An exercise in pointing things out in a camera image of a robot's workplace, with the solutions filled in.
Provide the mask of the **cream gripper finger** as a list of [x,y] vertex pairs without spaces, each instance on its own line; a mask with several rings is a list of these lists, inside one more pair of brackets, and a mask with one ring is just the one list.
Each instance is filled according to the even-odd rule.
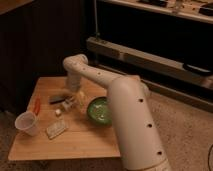
[[86,95],[83,91],[77,93],[77,102],[80,106],[83,106],[86,103]]

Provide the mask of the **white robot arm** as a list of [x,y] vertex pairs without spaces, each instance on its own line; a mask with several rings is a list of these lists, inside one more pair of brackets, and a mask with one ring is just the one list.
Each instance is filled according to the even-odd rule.
[[80,88],[82,77],[107,90],[123,166],[127,171],[172,171],[147,102],[148,87],[133,76],[125,76],[88,65],[84,54],[66,57],[67,86]]

